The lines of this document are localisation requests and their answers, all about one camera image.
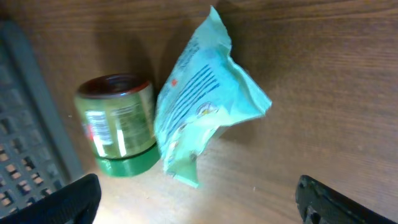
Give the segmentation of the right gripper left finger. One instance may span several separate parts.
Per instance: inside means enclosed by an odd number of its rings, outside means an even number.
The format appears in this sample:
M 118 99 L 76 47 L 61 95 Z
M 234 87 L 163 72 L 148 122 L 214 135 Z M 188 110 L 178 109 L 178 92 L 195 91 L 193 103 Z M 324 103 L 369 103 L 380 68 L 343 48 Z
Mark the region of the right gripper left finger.
M 33 205 L 2 218 L 1 224 L 92 224 L 100 200 L 98 176 L 87 174 Z

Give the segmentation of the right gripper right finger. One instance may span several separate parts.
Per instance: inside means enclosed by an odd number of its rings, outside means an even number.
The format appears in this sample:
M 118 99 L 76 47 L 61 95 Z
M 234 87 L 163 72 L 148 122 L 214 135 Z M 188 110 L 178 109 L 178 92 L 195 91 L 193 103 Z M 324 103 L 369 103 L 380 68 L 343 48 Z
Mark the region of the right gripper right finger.
M 295 201 L 304 223 L 397 224 L 308 175 L 300 176 Z

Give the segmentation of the light green item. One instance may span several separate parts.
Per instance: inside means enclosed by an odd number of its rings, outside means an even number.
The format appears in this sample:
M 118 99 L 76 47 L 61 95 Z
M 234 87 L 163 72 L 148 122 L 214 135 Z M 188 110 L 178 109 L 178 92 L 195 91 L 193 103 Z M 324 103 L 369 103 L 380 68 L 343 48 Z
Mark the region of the light green item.
M 154 90 L 131 73 L 82 83 L 75 106 L 96 164 L 111 177 L 133 177 L 160 159 L 154 135 Z

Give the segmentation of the mint green wipes pouch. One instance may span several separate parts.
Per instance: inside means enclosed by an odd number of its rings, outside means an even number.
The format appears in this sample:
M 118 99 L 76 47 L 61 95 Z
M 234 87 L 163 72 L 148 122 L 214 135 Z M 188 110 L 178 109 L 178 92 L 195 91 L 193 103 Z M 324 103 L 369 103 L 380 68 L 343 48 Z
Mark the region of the mint green wipes pouch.
M 192 187 L 200 184 L 197 157 L 217 130 L 261 118 L 272 105 L 231 50 L 227 28 L 211 7 L 157 98 L 154 131 L 164 172 Z

